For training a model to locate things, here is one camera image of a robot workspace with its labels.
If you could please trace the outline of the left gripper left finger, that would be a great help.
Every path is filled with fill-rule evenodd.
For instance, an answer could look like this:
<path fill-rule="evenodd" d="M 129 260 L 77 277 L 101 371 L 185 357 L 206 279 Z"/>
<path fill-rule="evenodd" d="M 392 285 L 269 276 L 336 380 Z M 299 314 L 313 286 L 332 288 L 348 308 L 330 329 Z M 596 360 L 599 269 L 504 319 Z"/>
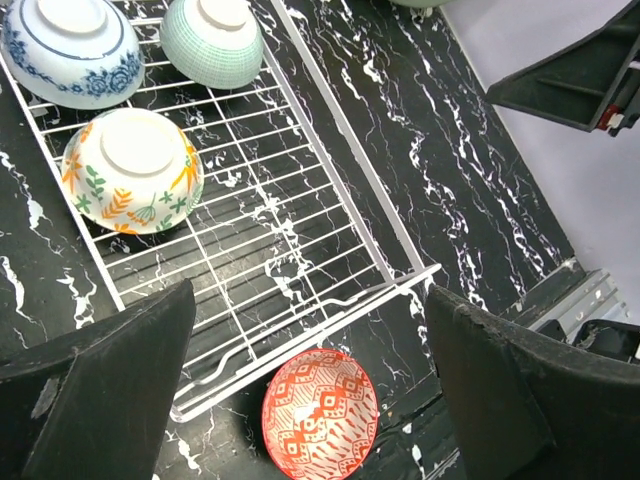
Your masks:
<path fill-rule="evenodd" d="M 152 478 L 195 316 L 183 280 L 2 357 L 2 478 Z"/>

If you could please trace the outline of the cream bowl leaf pattern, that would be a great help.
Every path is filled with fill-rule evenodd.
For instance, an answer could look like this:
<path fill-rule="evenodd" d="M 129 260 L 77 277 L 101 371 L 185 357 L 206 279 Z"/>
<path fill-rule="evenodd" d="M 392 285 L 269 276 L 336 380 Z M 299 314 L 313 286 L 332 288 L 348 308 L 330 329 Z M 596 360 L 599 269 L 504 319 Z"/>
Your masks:
<path fill-rule="evenodd" d="M 142 108 L 96 116 L 69 140 L 60 169 L 64 191 L 82 215 L 129 235 L 156 234 L 186 220 L 205 180 L 183 130 Z"/>

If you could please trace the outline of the pale green bowl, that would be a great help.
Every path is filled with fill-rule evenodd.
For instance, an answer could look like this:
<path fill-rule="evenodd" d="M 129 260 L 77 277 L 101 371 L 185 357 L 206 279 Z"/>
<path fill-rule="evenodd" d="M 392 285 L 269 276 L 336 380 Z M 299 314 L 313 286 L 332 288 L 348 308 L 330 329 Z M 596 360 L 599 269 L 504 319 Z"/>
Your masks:
<path fill-rule="evenodd" d="M 173 1 L 159 40 L 180 73 L 212 89 L 247 86 L 262 68 L 262 33 L 247 1 Z"/>

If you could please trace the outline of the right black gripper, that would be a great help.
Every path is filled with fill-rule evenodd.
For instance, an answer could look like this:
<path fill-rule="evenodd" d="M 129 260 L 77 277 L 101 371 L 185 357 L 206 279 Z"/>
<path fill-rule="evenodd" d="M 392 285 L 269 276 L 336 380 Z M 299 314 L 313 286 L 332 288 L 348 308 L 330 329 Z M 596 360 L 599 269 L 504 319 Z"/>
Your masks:
<path fill-rule="evenodd" d="M 603 27 L 491 85 L 489 103 L 616 137 L 639 119 L 639 3 Z"/>

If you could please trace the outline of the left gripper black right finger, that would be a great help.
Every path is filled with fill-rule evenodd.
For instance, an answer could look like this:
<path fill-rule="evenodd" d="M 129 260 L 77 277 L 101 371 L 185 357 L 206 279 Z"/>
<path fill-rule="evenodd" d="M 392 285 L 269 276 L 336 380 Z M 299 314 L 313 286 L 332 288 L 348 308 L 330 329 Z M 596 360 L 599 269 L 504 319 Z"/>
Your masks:
<path fill-rule="evenodd" d="M 470 479 L 636 479 L 639 368 L 497 317 L 441 286 L 428 344 Z"/>

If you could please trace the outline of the blue white patterned bowl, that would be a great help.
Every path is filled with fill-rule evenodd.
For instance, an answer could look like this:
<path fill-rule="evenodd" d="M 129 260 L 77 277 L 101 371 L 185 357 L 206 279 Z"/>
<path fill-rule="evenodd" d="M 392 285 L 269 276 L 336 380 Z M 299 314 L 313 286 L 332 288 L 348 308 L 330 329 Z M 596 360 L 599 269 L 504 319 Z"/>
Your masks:
<path fill-rule="evenodd" d="M 26 90 L 76 110 L 120 105 L 145 76 L 137 34 L 111 1 L 12 1 L 1 55 Z"/>

